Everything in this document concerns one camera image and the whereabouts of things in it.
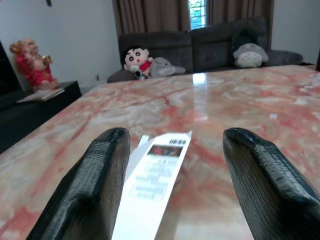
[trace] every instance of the black tv stand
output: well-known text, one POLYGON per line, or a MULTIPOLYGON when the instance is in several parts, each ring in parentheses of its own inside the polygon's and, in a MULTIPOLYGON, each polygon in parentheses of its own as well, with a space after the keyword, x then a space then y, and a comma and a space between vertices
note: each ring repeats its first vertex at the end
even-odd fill
POLYGON ((81 97, 77 81, 60 84, 64 92, 44 102, 16 103, 22 90, 0 97, 0 154, 81 97))

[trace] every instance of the cartoon boy plush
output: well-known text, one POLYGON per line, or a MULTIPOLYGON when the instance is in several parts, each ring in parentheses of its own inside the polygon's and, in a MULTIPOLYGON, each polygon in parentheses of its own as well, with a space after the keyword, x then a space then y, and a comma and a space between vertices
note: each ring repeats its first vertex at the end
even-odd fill
POLYGON ((123 68, 140 79, 150 77, 150 66, 153 60, 152 57, 149 57, 148 49, 142 49, 140 46, 131 46, 122 55, 123 68))

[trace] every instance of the white wall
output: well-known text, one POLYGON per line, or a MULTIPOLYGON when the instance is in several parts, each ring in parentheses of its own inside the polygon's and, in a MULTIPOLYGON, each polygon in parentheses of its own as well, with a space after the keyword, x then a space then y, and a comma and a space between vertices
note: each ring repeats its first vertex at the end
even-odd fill
POLYGON ((300 53, 315 64, 320 49, 320 0, 275 0, 273 50, 300 53))
POLYGON ((0 40, 11 61, 10 44, 25 37, 52 57, 60 82, 95 85, 99 74, 105 83, 121 67, 111 0, 53 0, 52 7, 45 0, 2 0, 0 40))

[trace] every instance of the pink marble surface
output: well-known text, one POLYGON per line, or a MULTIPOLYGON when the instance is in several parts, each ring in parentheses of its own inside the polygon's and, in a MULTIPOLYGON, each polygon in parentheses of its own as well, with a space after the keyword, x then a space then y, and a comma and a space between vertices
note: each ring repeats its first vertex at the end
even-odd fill
POLYGON ((157 240, 250 240, 226 166, 223 130, 275 142, 320 189, 320 73, 244 69, 95 88, 0 155, 0 240, 25 239, 61 178, 112 127, 142 134, 193 130, 157 240))

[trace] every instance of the brown curtain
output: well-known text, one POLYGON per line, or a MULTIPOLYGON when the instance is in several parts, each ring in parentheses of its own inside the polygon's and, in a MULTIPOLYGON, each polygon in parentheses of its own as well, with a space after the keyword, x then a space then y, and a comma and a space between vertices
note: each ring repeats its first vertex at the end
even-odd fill
POLYGON ((190 29, 188 0, 113 0, 118 35, 190 29))
POLYGON ((206 0, 207 25, 264 16, 272 23, 274 0, 206 0))

